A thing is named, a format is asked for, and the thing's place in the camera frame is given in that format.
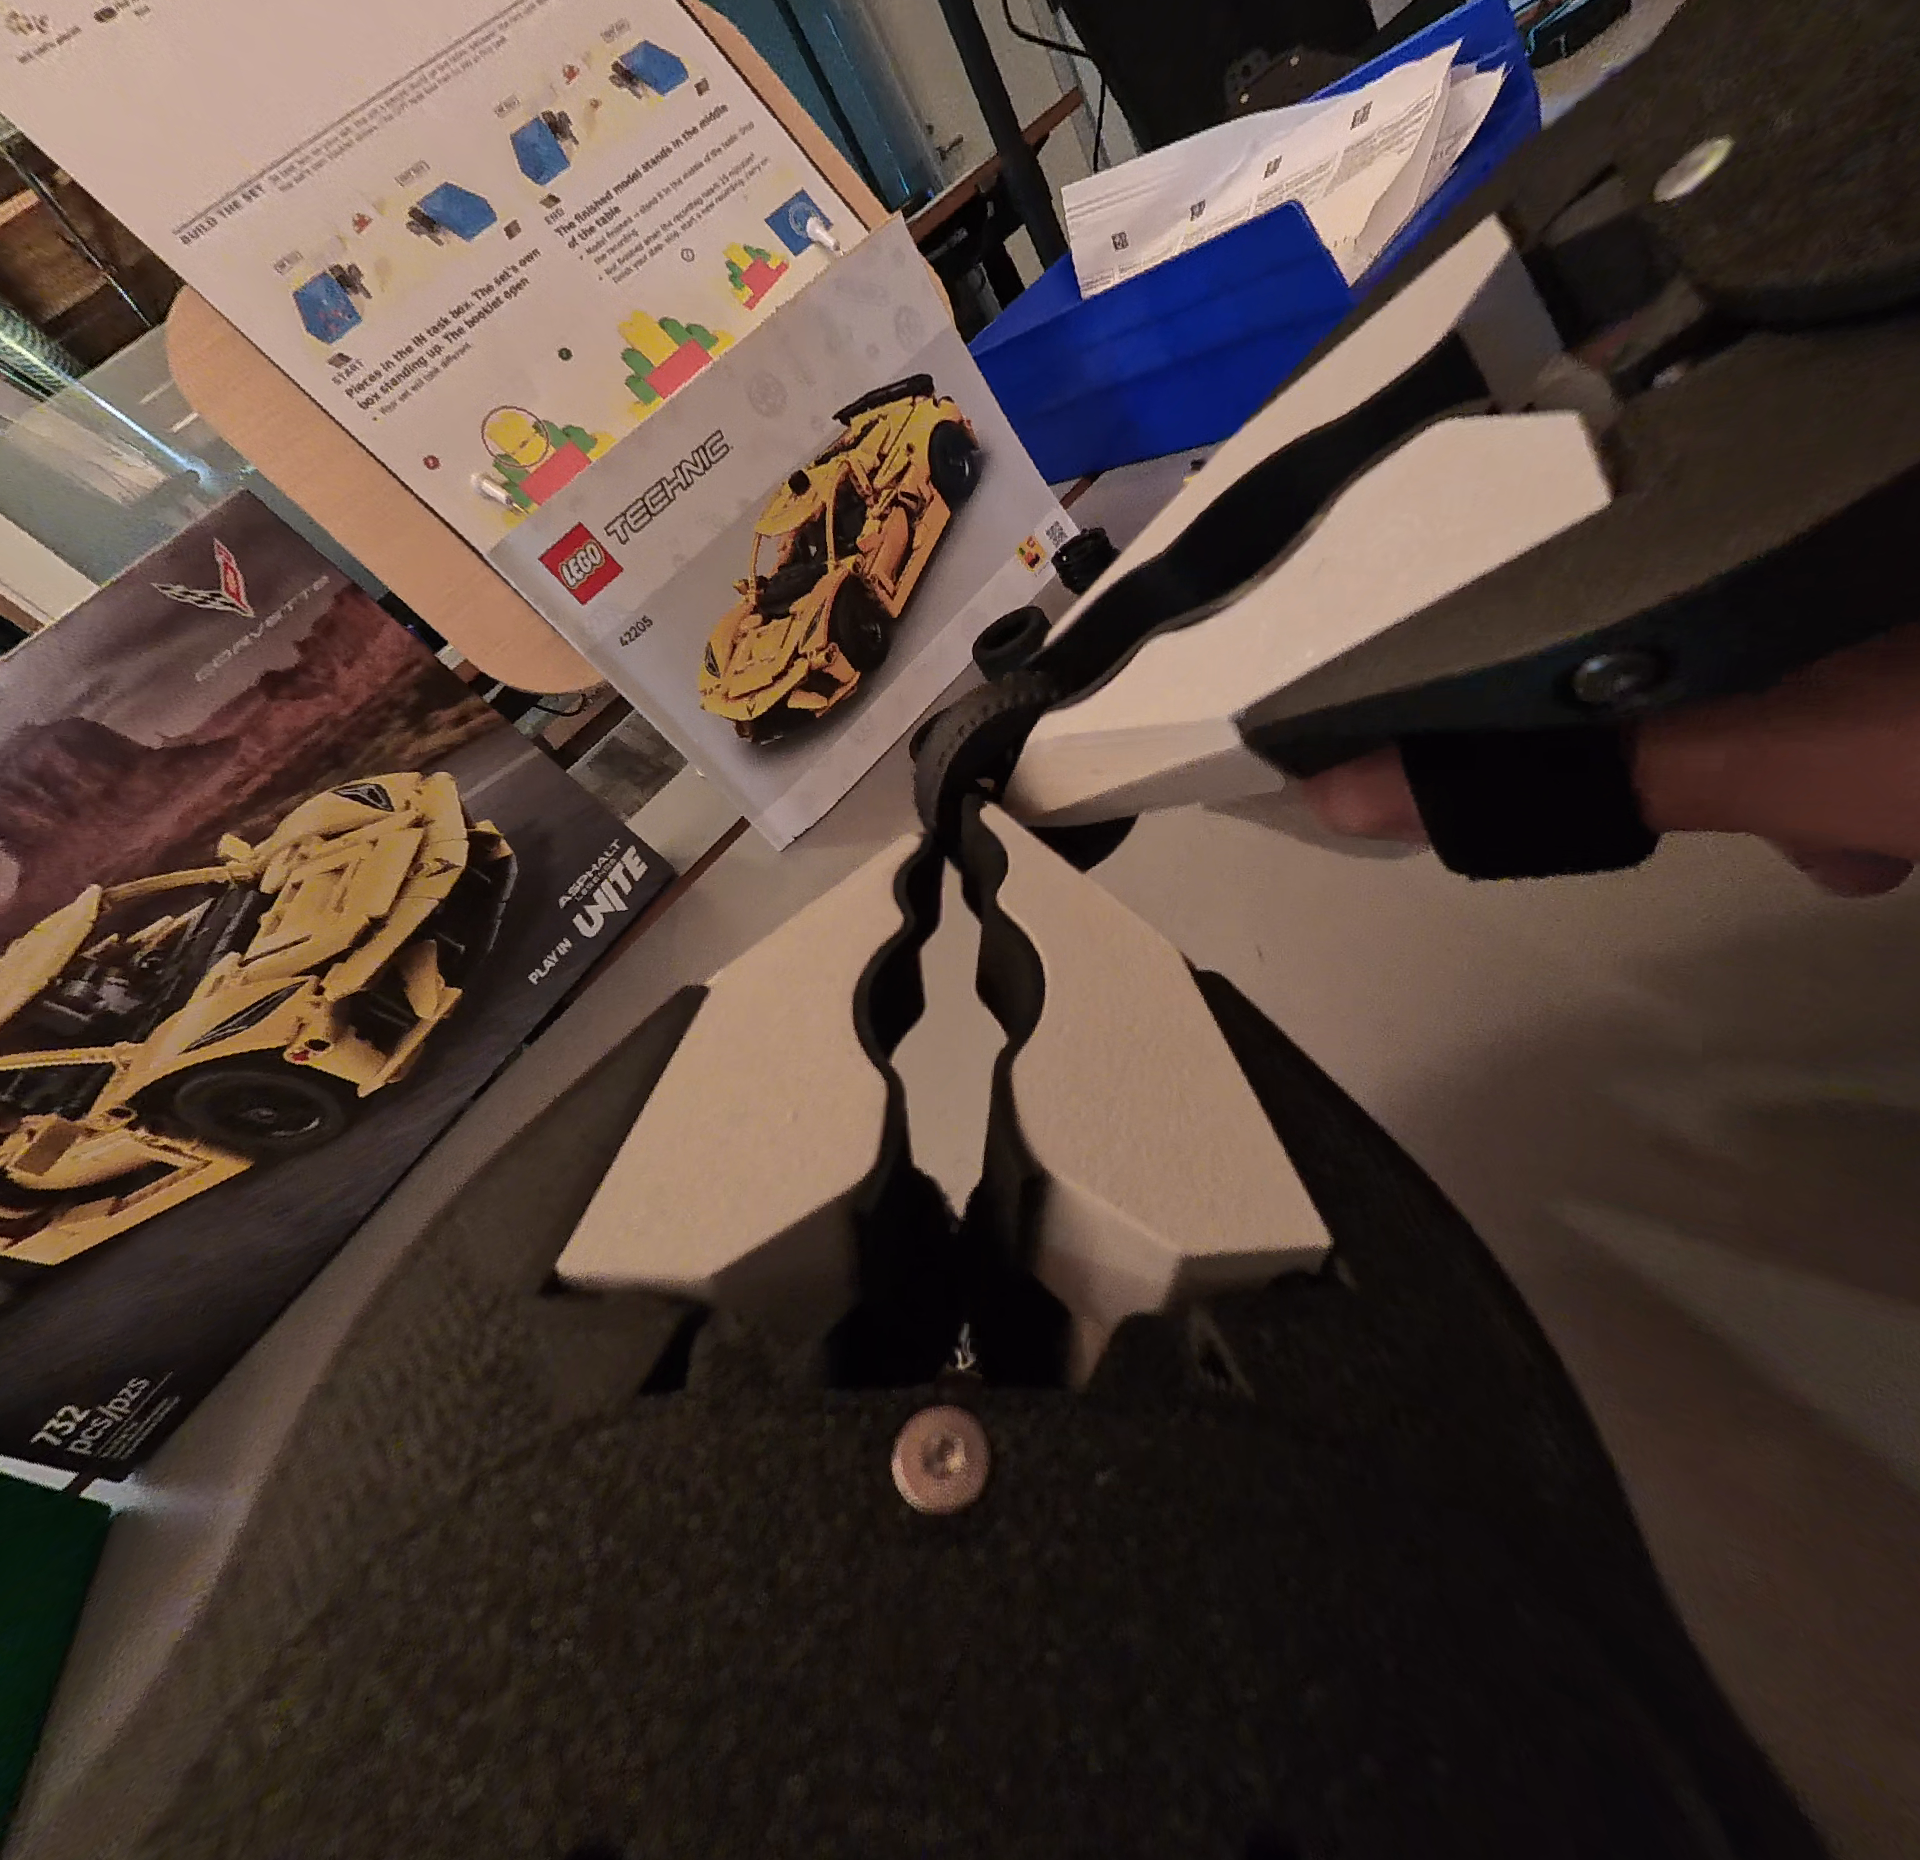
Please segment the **folded white instruction sheets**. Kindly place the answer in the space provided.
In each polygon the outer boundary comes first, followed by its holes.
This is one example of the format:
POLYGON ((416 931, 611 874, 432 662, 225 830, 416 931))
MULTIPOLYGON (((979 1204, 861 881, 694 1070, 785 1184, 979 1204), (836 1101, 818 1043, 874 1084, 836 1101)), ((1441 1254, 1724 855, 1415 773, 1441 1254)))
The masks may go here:
POLYGON ((1070 185, 1064 222, 1079 296, 1285 207, 1307 215, 1355 283, 1451 177, 1501 85, 1499 66, 1440 49, 1355 93, 1232 119, 1070 185))

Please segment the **white booklet yellow car picture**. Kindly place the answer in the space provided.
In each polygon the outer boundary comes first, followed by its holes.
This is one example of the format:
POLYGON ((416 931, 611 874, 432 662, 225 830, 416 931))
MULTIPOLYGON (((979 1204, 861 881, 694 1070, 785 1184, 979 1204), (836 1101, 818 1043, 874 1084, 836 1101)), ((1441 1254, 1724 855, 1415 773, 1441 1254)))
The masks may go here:
POLYGON ((826 264, 491 554, 772 848, 940 703, 1072 536, 907 230, 826 264))

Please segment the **black standing panel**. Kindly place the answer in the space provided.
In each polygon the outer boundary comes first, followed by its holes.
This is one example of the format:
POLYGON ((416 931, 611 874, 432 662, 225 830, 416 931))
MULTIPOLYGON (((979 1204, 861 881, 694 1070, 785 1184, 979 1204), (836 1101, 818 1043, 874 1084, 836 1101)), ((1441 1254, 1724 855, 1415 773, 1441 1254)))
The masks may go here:
POLYGON ((1309 98, 1447 12, 1440 0, 1054 6, 1079 45, 1091 52, 1140 150, 1232 119, 1248 85, 1292 60, 1301 60, 1303 72, 1283 78, 1283 102, 1309 98))

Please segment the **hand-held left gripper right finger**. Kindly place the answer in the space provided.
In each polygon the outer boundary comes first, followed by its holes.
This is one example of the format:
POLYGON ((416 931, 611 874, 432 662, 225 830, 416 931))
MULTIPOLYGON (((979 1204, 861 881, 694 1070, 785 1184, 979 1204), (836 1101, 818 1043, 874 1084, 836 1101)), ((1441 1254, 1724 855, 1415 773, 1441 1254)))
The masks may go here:
POLYGON ((1006 1038, 981 1184, 1069 1317, 1069 1383, 1135 1317, 1323 1272, 1332 1234, 1187 959, 999 811, 967 814, 965 856, 1006 1038))

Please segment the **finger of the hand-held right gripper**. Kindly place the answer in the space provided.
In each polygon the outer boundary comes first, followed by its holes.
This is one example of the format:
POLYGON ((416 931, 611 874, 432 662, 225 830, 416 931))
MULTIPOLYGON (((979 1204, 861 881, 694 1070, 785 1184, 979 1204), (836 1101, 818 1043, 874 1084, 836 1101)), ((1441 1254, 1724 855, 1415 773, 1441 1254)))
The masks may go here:
POLYGON ((1051 696, 1079 696, 1152 636, 1258 581, 1362 471, 1437 418, 1516 412, 1562 337, 1519 248, 1484 217, 1355 313, 1042 648, 1051 696))
POLYGON ((1043 718, 1004 808, 1023 825, 1084 825, 1283 797, 1283 773, 1241 742, 1236 718, 1611 499, 1595 435, 1574 412, 1430 425, 1365 471, 1264 576, 1043 718))

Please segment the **dark toy car box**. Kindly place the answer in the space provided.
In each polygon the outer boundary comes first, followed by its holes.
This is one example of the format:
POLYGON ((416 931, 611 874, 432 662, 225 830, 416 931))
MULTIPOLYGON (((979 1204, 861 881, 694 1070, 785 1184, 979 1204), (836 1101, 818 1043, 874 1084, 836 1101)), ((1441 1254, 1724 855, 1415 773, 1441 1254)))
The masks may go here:
POLYGON ((1 718, 1 1448, 123 1477, 675 871, 250 494, 1 718))

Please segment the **person's right hand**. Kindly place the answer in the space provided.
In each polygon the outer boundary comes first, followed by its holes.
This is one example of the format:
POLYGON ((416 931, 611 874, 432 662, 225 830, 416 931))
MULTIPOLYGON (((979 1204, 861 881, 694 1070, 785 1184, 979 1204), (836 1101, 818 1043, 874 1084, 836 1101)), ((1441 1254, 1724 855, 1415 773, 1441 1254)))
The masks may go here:
POLYGON ((1319 830, 1427 848, 1474 881, 1619 871, 1665 837, 1712 835, 1877 897, 1917 864, 1917 631, 1624 727, 1406 742, 1299 793, 1319 830))

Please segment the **grey desk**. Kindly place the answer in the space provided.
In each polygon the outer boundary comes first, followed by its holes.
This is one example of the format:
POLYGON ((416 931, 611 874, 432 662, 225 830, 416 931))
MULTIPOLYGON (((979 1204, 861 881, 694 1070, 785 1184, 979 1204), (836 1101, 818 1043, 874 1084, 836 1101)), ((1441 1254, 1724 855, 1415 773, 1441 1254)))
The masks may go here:
MULTIPOLYGON (((228 1707, 397 1538, 638 1381, 556 1320, 559 1099, 907 817, 900 754, 627 936, 185 1422, 113 1519, 6 1857, 140 1857, 228 1707)), ((1916 1857, 1916 882, 1677 837, 1474 886, 1238 817, 1097 879, 1397 1138, 1560 1348, 1705 1658, 1836 1857, 1916 1857)))

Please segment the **blue plastic bin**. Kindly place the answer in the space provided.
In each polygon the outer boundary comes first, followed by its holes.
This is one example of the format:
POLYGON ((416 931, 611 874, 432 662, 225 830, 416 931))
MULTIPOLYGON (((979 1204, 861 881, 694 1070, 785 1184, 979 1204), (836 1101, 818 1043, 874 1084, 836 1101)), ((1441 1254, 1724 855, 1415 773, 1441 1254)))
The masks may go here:
POLYGON ((1536 133, 1539 101, 1509 0, 1468 0, 1307 102, 1355 93, 1440 49, 1499 66, 1501 95, 1451 177, 1355 283, 1345 283, 1307 215, 1285 207, 1091 300, 1079 296, 1069 252, 970 342, 1046 480, 1234 435, 1393 264, 1536 133))

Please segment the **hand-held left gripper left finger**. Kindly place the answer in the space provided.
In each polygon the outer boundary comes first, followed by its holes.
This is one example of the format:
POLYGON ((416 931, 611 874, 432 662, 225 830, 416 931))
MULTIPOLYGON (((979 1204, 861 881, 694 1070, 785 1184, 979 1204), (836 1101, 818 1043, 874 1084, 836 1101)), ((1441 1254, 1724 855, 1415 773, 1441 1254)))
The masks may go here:
POLYGON ((934 1381, 940 1189, 893 1058, 937 921, 940 855, 907 835, 652 1015, 657 1068, 556 1290, 730 1317, 834 1387, 934 1381))

